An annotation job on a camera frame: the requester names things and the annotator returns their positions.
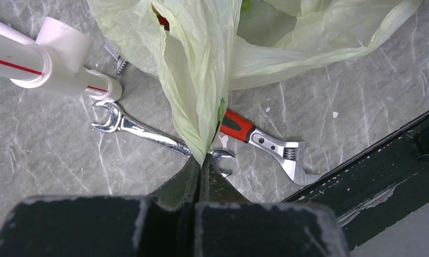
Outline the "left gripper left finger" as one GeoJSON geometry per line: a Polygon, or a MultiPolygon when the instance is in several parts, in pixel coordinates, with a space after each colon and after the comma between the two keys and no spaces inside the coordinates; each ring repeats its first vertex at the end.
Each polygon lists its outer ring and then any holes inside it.
{"type": "Polygon", "coordinates": [[[149,196],[161,208],[178,209],[189,194],[193,182],[197,181],[200,168],[194,156],[190,156],[174,176],[152,191],[149,196]]]}

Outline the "red grape bunch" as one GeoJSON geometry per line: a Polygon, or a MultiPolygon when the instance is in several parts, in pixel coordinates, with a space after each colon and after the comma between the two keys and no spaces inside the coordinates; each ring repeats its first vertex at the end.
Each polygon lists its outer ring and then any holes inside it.
{"type": "Polygon", "coordinates": [[[167,19],[161,15],[157,15],[157,18],[159,20],[160,25],[163,26],[166,31],[169,31],[170,25],[167,19]]]}

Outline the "pale green plastic bag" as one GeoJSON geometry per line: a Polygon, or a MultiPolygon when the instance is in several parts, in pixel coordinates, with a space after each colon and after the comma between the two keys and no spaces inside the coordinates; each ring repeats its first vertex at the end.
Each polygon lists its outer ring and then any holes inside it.
{"type": "Polygon", "coordinates": [[[420,1],[89,1],[103,36],[156,77],[179,136],[198,163],[218,131],[230,90],[363,57],[420,1]],[[167,19],[166,31],[157,15],[167,19]]]}

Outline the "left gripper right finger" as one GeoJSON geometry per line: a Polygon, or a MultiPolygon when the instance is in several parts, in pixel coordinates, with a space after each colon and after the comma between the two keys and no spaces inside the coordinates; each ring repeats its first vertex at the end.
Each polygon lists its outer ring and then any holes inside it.
{"type": "Polygon", "coordinates": [[[221,173],[214,157],[207,154],[200,169],[200,202],[250,202],[221,173]]]}

